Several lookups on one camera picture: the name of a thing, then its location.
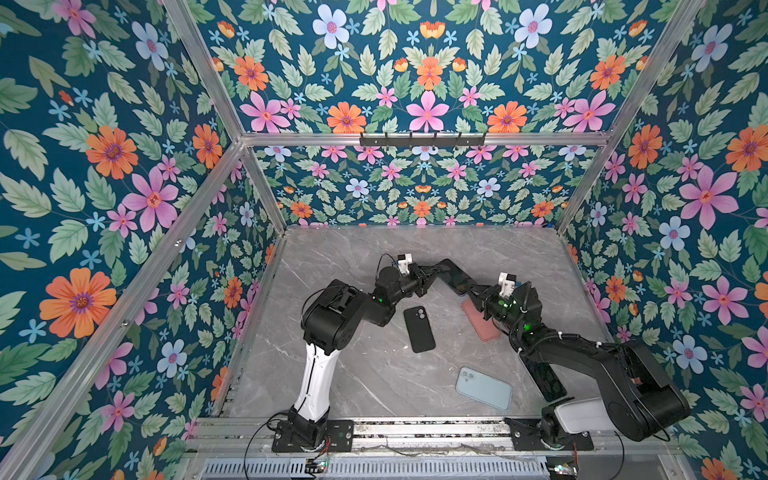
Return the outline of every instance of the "gray marble surface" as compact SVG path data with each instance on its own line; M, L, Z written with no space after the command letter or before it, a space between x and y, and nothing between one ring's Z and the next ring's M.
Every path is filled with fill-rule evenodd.
M305 363L302 302L334 278L371 291L382 253L412 253L414 261L425 265L448 257L485 284L496 283L501 271L515 273L519 281L530 280L537 288L548 326L606 340L552 229L290 230L228 416L269 416L293 404ZM546 402L528 371L504 336L485 343L479 339L462 311L466 299L436 280L424 297L401 301L388 326L360 323L339 357L331 417L539 414ZM402 311L419 305L429 314L437 348L417 354L411 351ZM463 366L511 384L510 409L502 412L458 394L455 384ZM570 396L599 394L593 379L560 366L554 370Z

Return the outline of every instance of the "light blue flower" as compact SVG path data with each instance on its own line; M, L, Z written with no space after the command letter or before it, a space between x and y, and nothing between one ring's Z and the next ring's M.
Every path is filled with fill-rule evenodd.
M411 46L416 45L421 40L419 39L419 33L417 31L408 31L408 38L406 41L411 42Z
M72 116L67 113L69 106L66 104L61 104L61 107L59 107L55 101L51 100L51 106L53 108L48 110L48 113L51 115L57 115L59 121L64 121L65 118L72 118Z
M85 260L80 262L80 266L88 265L88 268L93 270L95 264L101 263L101 258L98 258L98 254L98 250L94 250L93 253L89 252L88 250L83 250L83 256L85 257Z
M21 241L24 242L24 245L22 245L22 247L24 247L25 250L29 248L30 243L32 245L34 245L35 247L39 247L40 246L40 243L36 240L36 239L40 238L40 234L39 233L32 233L32 229L29 228L29 227L26 227L24 229L24 235L21 235L20 233L17 233L14 238L16 240L21 240Z
M38 323L35 319L29 319L29 328L23 329L21 332L18 333L19 336L29 336L27 338L27 341L30 343L35 343L35 340L39 336L45 336L46 332L43 330L45 328L45 322Z
M454 31L446 30L445 38L442 39L442 42L447 43L448 46L450 47L453 45L454 41L456 41L456 30Z
M98 232L100 228L104 228L104 220L106 220L106 217L102 217L98 214L98 212L94 212L92 217L88 217L85 219L85 223L88 225L94 226L94 232Z

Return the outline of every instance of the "aluminum frame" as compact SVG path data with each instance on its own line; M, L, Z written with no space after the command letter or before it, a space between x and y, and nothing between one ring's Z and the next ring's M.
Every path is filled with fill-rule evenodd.
M581 177L576 190L574 190L571 198L568 199L568 206L555 225L560 234L565 233L576 212L581 208L589 191L605 168L608 159L616 151L616 147L618 147L624 133L632 125L632 121L640 110L640 106L659 79L661 71L667 66L668 61L672 58L672 54L674 54L677 46L682 41L685 32L693 23L696 13L706 3L706 0L680 0L680 3L677 4L670 21L664 27L654 49L648 56L648 63L637 77L637 81L632 87L629 96L621 104L616 118L611 123L611 128L608 130L610 137L608 143L595 154L589 168Z
M96 376L109 362L136 316L162 281L173 263L179 246L191 234L197 222L218 194L243 154L242 144L230 146L208 174L200 188L173 225L165 233L123 295L113 306L93 336L88 340L64 376L56 384L30 426L0 462L0 478L29 480L43 457L51 450L66 428L82 398L91 391Z

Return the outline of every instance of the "pink flower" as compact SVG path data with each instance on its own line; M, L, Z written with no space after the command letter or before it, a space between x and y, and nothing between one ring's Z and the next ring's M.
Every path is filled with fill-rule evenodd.
M664 291L670 294L667 301L669 303L677 302L677 308L680 309L685 307L686 300L690 302L693 299L686 290L688 290L688 282L678 283L674 278L672 279L672 286L664 287Z
M636 177L634 174L629 174L629 183L621 188L622 191L627 192L627 195L624 196L626 204L630 203L630 201L633 201L636 205L640 203L640 195L648 191L648 187L642 184L644 180L645 174L640 174Z
M755 369L759 369L768 362L768 329L764 326L757 329L757 338L760 341L755 340L751 336L745 336L741 339L741 343L746 348L757 352L750 355L750 358L746 361L749 366Z
M109 430L114 425L114 430L119 432L123 429L125 421L123 418L134 416L134 407L129 406L134 401L135 395L129 393L123 397L123 392L114 394L114 405L105 405L101 407L101 416L104 417L104 423L101 424L101 433Z
M357 161L368 161L369 164L373 165L376 163L377 158L384 157L384 152L382 152L380 148L381 147L360 147L359 145L355 145L355 150L361 152L360 155L357 156Z
M687 181L688 177L696 180L699 176L698 171L701 170L703 166L704 164L699 162L699 155L695 154L690 159L688 159L688 157L683 157L683 166L678 168L677 172L683 175L683 182Z
M386 87L382 87L381 92L376 94L376 98L379 99L379 106L386 105L390 108L392 107L392 102L397 101L394 88L387 90Z
M637 219L639 219L637 215L633 215L632 212L628 213L625 218L621 219L624 224L621 229L630 235L635 233L637 231Z
M754 386L754 393L746 386L741 387L741 394L746 398L741 401L741 406L747 410L752 410L755 415L755 420L763 423L766 419L766 413L768 413L768 402L765 398L765 391L763 387L758 383Z
M626 326L620 326L619 331L616 334L617 337L619 337L619 340L621 340L622 343L629 340L629 338L632 336L632 332L627 330Z
M425 91L422 94L421 107L419 107L417 104L410 104L406 107L408 113L416 117L411 120L411 124L408 129L416 131L421 127L424 127L425 133L429 132L429 127L432 127L434 130L442 130L442 120L440 120L438 117L445 115L445 113L448 111L448 108L449 106L447 104L435 105L435 93L431 90Z
M150 315L154 315L155 313L157 313L157 305L155 304L155 302L151 302L150 300L156 299L158 295L160 295L160 289L155 288L154 292L152 292L152 294L147 299L147 302L144 304L144 308L141 309L138 315L136 315L136 319L134 320L134 323L136 325L141 325L142 323L144 323L144 318L145 318L144 312L147 312Z
M467 153L467 158L474 158L475 165L483 160L491 160L491 152L496 150L496 145L483 145L482 147L472 147Z
M125 373L128 371L128 368L125 365L125 362L120 359L126 356L132 348L134 348L134 344L131 342L126 342L121 344L118 349L114 351L112 354L112 359L107 363L104 369L101 370L101 373L98 374L98 377L96 377L96 390L101 390L105 385L107 385L107 382L109 381L110 370L112 370L115 375L125 375Z
M452 178L453 180L458 180L460 177L466 177L467 172L465 171L467 169L466 165L459 165L458 162L453 164L453 167L450 167L448 169L448 178Z
M319 177L320 180L325 178L326 175L328 174L328 170L326 169L326 165L325 164L321 165L321 164L319 164L317 162L315 162L315 164L312 167L310 167L310 170L312 171L312 176L313 177Z
M509 157L512 162L518 161L520 157L528 156L528 145L505 145L507 151L502 155L503 157Z
M301 105L294 104L292 98L289 98L288 101L280 101L280 113L288 114L288 120L301 118L301 113L299 113L299 110L301 110Z
M176 158L171 157L169 160L165 155L163 155L163 161L157 164L157 168L163 172L163 180L170 179L174 183L176 182L176 176L181 173L179 167L176 166Z
M224 235L224 232L227 231L226 217L222 216L221 212L219 212L218 215L211 218L214 219L214 231L219 234L219 237L221 237Z
M178 310L179 304L187 305L187 294L189 292L190 289L184 286L184 282L172 283L170 285L170 295L165 300L173 302L174 310Z
M738 301L746 298L746 288L740 286L733 290L728 290L730 284L728 279L721 276L717 279L717 290L711 285L704 285L701 287L701 291L704 295L714 299L704 302L704 309L707 312L714 312L717 310L717 318L723 325L730 323L730 314L732 313L739 318L747 318L749 314L746 312L746 308L743 305L739 305Z
M335 164L338 163L339 158L346 158L346 152L343 145L331 145L329 147L323 147L321 153L323 158L331 157L331 161Z
M125 211L125 205L118 205L118 211L110 210L107 212L107 216L110 217L113 222L109 224L109 230L116 232L120 230L120 235L125 238L128 236L129 230L136 230L138 226L136 222L132 220L136 218L136 212Z
M611 315L609 315L605 309L611 306L611 299L608 297L600 298L600 290L596 288L592 290L592 300L594 301L594 306L597 307L598 312L600 312L600 316L603 318L603 321L610 323Z
M698 174L698 187L693 184L685 184L680 187L680 195L686 200L693 200L683 207L680 217L684 219L693 218L701 210L699 223L705 229L709 230L715 223L715 208L718 211L729 214L739 209L736 199L729 195L720 195L729 190L736 183L736 172L728 172L720 175L712 184L714 172L706 165L701 168Z
M523 167L520 169L520 173L522 174L523 178L526 178L528 176L536 175L536 170L538 170L536 160L531 160L530 162L523 164Z
M600 127L603 126L603 121L600 117L610 114L614 108L616 108L615 104L603 105L604 101L605 90L601 90L595 95L594 98L592 98L591 104L585 99L579 98L576 100L575 105L577 113L566 118L563 125L566 127L573 127L576 125L574 131L586 131L587 127L594 131L600 130Z
M173 185L163 187L163 174L157 167L149 170L149 184L139 174L131 175L131 179L141 195L128 194L123 199L126 207L133 211L144 212L141 214L141 230L148 232L154 227L154 218L157 215L157 222L165 228L176 220L176 208L171 205L171 200L175 200L179 194L179 189Z
M289 127L290 122L285 117L280 117L280 101L270 100L266 107L264 106L264 99L261 95L255 91L250 92L250 101L253 105L242 104L240 110L249 117L255 117L250 122L250 127L253 131L262 131L266 127L266 131L271 134L279 132L278 127Z
M563 103L554 106L555 117L565 118L566 115L573 113L575 104L576 100L568 100L568 97L563 98Z
M96 22L96 17L82 7L80 0L58 0L58 3L51 5L51 10L67 21L73 35L80 35L80 31L83 31L87 36L96 38L94 29L89 25Z
M467 108L469 105L477 105L478 99L480 98L480 94L478 93L477 87L465 88L463 90L463 95L458 98L458 101L464 102L464 108Z
M391 180L393 178L400 178L400 174L397 173L401 171L402 168L397 168L395 166L395 161L392 161L389 166L382 167L382 178L386 177L387 180Z
M605 170L607 170L605 173L605 180L611 180L611 183L615 184L619 175L622 175L627 171L627 169L624 168L624 165L622 165L622 163L624 163L624 157L624 154L619 155L616 152L611 154L611 159L605 164Z

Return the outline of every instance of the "wall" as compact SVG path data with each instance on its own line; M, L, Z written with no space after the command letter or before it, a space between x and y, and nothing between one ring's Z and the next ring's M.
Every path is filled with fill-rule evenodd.
M568 231L613 334L685 388L673 431L709 480L768 460L765 9L707 3Z

